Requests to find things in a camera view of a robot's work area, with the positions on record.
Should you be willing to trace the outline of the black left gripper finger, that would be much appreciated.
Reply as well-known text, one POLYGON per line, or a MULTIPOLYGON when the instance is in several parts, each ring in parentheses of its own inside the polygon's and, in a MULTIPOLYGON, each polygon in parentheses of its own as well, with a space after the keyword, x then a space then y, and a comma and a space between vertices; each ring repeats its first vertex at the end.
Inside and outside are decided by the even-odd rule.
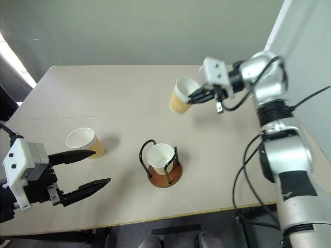
POLYGON ((84 185, 81 185, 75 191, 72 191, 72 192, 69 192, 66 194, 61 193, 61 204, 64 207, 67 207, 78 201, 86 199, 86 198, 92 196, 93 194, 95 194, 100 189, 102 189, 104 186, 106 186, 110 181, 111 181, 111 178, 99 179, 99 180, 95 180, 95 181, 86 183, 84 185))
POLYGON ((49 167, 53 167, 59 164, 75 163, 95 154, 96 154, 95 151, 85 149, 85 150, 71 150, 71 151, 65 151, 65 152, 48 155, 49 167))

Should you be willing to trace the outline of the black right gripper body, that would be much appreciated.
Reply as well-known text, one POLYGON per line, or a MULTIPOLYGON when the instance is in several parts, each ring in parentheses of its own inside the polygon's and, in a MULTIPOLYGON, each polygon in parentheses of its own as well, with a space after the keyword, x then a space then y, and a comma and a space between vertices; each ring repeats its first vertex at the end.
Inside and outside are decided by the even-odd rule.
POLYGON ((203 84, 203 88, 207 90, 207 93, 212 93, 214 94, 214 99, 217 102, 222 102, 225 99, 227 99, 228 93, 226 92, 225 89, 223 89, 221 86, 219 85, 207 85, 207 84, 203 84))

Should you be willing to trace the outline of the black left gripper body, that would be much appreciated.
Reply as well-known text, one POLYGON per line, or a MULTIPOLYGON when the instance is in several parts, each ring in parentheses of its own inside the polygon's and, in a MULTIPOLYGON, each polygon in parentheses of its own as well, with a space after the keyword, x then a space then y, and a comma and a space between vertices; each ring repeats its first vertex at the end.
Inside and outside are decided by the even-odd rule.
POLYGON ((57 176, 52 167, 47 168, 35 181, 28 181, 24 192, 30 204, 50 201, 54 206, 61 203, 62 191, 57 185, 57 176))

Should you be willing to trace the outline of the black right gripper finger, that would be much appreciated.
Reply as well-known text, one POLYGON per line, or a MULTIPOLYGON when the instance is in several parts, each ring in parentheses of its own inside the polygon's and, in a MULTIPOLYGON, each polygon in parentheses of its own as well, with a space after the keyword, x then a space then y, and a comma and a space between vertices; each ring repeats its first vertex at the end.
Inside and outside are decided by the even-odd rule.
POLYGON ((205 95, 199 94, 199 95, 191 97, 190 103, 191 104, 201 104, 201 103, 210 101, 212 99, 214 99, 214 94, 212 94, 212 93, 208 93, 205 95))
POLYGON ((190 94, 188 97, 190 98, 190 100, 200 100, 202 98, 204 98, 207 94, 207 90, 204 88, 198 88, 197 90, 195 90, 192 94, 190 94))

